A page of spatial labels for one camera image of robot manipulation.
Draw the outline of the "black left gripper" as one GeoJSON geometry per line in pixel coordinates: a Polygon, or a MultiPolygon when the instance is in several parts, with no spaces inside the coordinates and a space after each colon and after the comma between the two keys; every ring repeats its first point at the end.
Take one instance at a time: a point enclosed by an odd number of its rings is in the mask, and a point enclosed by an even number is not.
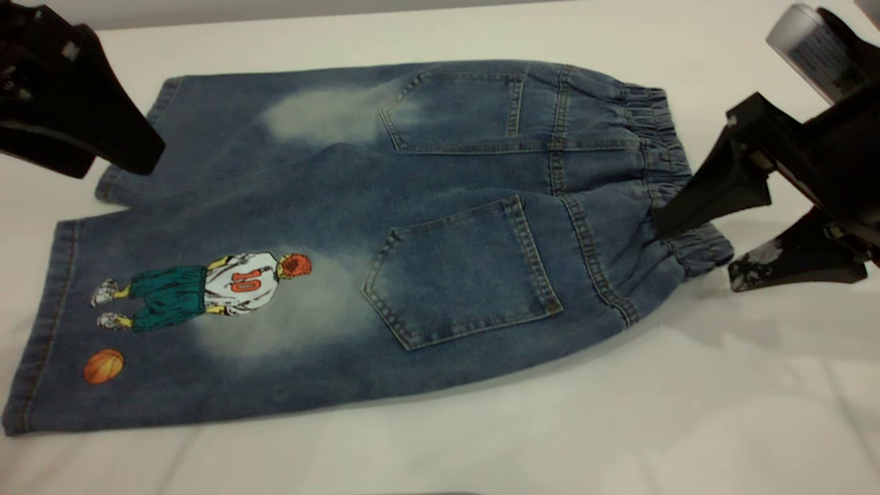
{"type": "Polygon", "coordinates": [[[164,150],[96,32],[46,5],[2,6],[3,154],[83,178],[96,157],[150,175],[164,150]]]}

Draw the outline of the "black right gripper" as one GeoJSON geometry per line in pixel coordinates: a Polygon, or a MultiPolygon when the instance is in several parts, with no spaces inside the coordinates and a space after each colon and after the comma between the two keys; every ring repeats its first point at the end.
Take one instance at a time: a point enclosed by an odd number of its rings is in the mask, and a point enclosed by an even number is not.
{"type": "Polygon", "coordinates": [[[772,204],[779,173],[816,208],[729,264],[730,288],[748,292],[811,282],[855,284],[878,263],[878,84],[806,122],[759,93],[728,112],[700,169],[654,214],[658,239],[772,204]]]}

